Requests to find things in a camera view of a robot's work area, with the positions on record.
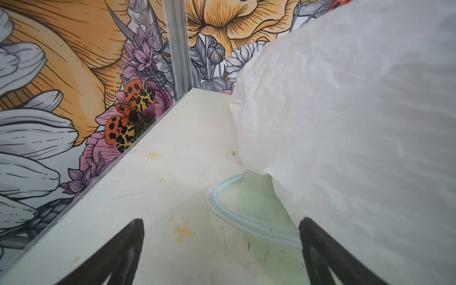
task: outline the floral wallpaper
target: floral wallpaper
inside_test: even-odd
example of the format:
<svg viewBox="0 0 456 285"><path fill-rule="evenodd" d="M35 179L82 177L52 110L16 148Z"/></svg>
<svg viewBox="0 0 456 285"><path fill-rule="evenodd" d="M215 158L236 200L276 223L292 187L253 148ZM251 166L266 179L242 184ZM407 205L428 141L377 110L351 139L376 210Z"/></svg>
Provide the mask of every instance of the floral wallpaper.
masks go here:
<svg viewBox="0 0 456 285"><path fill-rule="evenodd" d="M239 70L265 44L350 1L186 0L193 86L231 94Z"/></svg>
<svg viewBox="0 0 456 285"><path fill-rule="evenodd" d="M175 103L153 4L0 0L0 269Z"/></svg>

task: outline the white surface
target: white surface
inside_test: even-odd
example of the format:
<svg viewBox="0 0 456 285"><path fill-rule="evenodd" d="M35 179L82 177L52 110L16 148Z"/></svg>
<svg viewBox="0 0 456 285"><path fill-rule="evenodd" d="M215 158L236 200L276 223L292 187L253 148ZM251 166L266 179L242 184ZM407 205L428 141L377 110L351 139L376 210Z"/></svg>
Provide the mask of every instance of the white surface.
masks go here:
<svg viewBox="0 0 456 285"><path fill-rule="evenodd" d="M142 218L145 239L134 284L271 284L244 235L206 204L214 183L245 171L231 154L237 137L230 98L190 91L0 283L54 284ZM148 153L157 150L162 157L151 159ZM186 221L195 234L179 244L175 227Z"/></svg>
<svg viewBox="0 0 456 285"><path fill-rule="evenodd" d="M456 284L455 15L355 0L266 45L233 92L244 165L391 285Z"/></svg>

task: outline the gray leaf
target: gray leaf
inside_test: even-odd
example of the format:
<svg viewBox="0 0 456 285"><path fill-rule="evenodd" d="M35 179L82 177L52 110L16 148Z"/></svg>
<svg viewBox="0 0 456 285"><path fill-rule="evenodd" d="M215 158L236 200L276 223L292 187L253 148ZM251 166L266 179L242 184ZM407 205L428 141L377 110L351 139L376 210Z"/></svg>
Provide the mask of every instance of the gray leaf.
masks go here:
<svg viewBox="0 0 456 285"><path fill-rule="evenodd" d="M78 132L70 120L39 109L0 112L0 151L35 160L65 152Z"/></svg>
<svg viewBox="0 0 456 285"><path fill-rule="evenodd" d="M33 219L36 209L26 204L0 196L0 228L13 228Z"/></svg>
<svg viewBox="0 0 456 285"><path fill-rule="evenodd" d="M222 90L227 90L227 84L226 82L221 79L220 77L213 77L209 80L204 81L201 84L201 87L204 90L209 90L209 91L222 91Z"/></svg>
<svg viewBox="0 0 456 285"><path fill-rule="evenodd" d="M57 108L63 99L63 94L59 90L52 90L38 94L25 103L23 108L41 109L52 112Z"/></svg>
<svg viewBox="0 0 456 285"><path fill-rule="evenodd" d="M19 58L13 73L0 77L1 95L19 89L32 81L43 68L46 58L43 50L31 42L20 42L3 46L4 51Z"/></svg>
<svg viewBox="0 0 456 285"><path fill-rule="evenodd" d="M201 89L201 82L199 80L199 71L195 67L195 65L192 63L192 81L193 81L193 87L194 88L199 88Z"/></svg>
<svg viewBox="0 0 456 285"><path fill-rule="evenodd" d="M149 25L147 20L144 19L143 16L141 16L141 15L139 15L138 17L135 17L134 15L132 15L132 18L135 21L135 23L138 24L138 25L145 25L145 26Z"/></svg>
<svg viewBox="0 0 456 285"><path fill-rule="evenodd" d="M0 47L0 78L10 75L19 69L19 61L19 57Z"/></svg>
<svg viewBox="0 0 456 285"><path fill-rule="evenodd" d="M0 42L6 40L7 37L13 32L13 22L11 22L8 14L0 10Z"/></svg>
<svg viewBox="0 0 456 285"><path fill-rule="evenodd" d="M135 42L135 35L132 30L130 30L126 24L124 24L119 17L112 11L111 7L106 3L106 7L108 8L109 14L114 20L114 23L119 27L119 30L129 39L131 42Z"/></svg>
<svg viewBox="0 0 456 285"><path fill-rule="evenodd" d="M1 195L15 199L41 197L57 189L59 182L58 172L38 161L0 152Z"/></svg>
<svg viewBox="0 0 456 285"><path fill-rule="evenodd" d="M190 49L190 58L192 62L200 67L206 67L206 47L200 37L194 47Z"/></svg>
<svg viewBox="0 0 456 285"><path fill-rule="evenodd" d="M314 3L304 2L299 7L298 16L310 16L320 9L317 13L315 13L315 15L313 15L314 18L318 18L319 16L326 14L326 11L328 10L327 8L329 7L327 4L329 2L332 2L332 0L320 0Z"/></svg>
<svg viewBox="0 0 456 285"><path fill-rule="evenodd" d="M163 56L163 59L166 60L167 63L171 63L171 50L169 42L166 42L164 46L160 49L160 54Z"/></svg>

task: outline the yellow flower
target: yellow flower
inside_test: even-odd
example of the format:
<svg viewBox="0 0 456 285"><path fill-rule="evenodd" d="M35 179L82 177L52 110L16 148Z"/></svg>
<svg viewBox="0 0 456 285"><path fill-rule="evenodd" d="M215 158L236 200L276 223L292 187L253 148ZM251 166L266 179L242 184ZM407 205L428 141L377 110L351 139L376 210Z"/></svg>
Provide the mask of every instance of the yellow flower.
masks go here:
<svg viewBox="0 0 456 285"><path fill-rule="evenodd" d="M149 0L160 27L166 31L162 0ZM190 47L199 33L213 36L227 59L235 48L270 41L291 27L298 0L186 0Z"/></svg>
<svg viewBox="0 0 456 285"><path fill-rule="evenodd" d="M130 21L126 0L106 2L124 23ZM0 99L0 110L60 90L63 100L53 113L73 122L79 133L76 145L81 144L99 127L95 118L116 100L126 37L102 0L0 0L0 4L14 24L5 43L35 43L47 60L32 82Z"/></svg>

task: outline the orange flower petal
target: orange flower petal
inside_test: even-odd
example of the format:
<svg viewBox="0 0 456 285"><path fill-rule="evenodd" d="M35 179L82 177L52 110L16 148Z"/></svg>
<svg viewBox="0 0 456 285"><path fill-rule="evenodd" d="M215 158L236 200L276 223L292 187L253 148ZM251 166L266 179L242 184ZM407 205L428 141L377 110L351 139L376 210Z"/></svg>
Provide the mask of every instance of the orange flower petal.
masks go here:
<svg viewBox="0 0 456 285"><path fill-rule="evenodd" d="M298 0L288 0L285 8L285 16L275 25L265 27L263 30L268 33L278 34L287 31L291 28L293 21L293 11L298 4Z"/></svg>
<svg viewBox="0 0 456 285"><path fill-rule="evenodd" d="M117 62L111 64L110 66L92 70L93 73L101 80L106 89L104 95L104 103L106 108L114 104L117 99L115 93L119 91L120 87L122 86L122 79L120 78L120 75L122 75L122 69L120 69L120 66L122 64L122 60L119 59Z"/></svg>
<svg viewBox="0 0 456 285"><path fill-rule="evenodd" d="M98 127L95 117L105 111L104 86L87 65L55 32L41 23L4 9L14 23L12 35L5 41L33 42L46 54L46 64L22 91L35 96L49 90L60 90L63 100L53 113L73 121L79 132L79 145Z"/></svg>
<svg viewBox="0 0 456 285"><path fill-rule="evenodd" d="M243 44L249 44L251 42L256 42L256 41L272 41L277 37L277 34L272 34L265 32L264 30L260 30L253 35L245 38L245 39L235 39L231 40L234 42L234 45L239 48Z"/></svg>
<svg viewBox="0 0 456 285"><path fill-rule="evenodd" d="M285 1L259 1L253 13L238 17L228 24L228 38L244 39L267 26L277 24L285 16L286 6Z"/></svg>
<svg viewBox="0 0 456 285"><path fill-rule="evenodd" d="M233 40L227 37L227 28L216 28L213 26L206 26L201 33L205 36L213 36L215 40L225 48L225 59L231 55L231 52L236 48Z"/></svg>
<svg viewBox="0 0 456 285"><path fill-rule="evenodd" d="M125 23L126 0L106 0ZM53 29L66 40L74 52L90 68L108 66L122 54L126 37L119 31L103 0L0 0Z"/></svg>
<svg viewBox="0 0 456 285"><path fill-rule="evenodd" d="M204 22L219 28L225 27L237 17L252 13L258 5L257 0L205 0L199 2L204 5Z"/></svg>

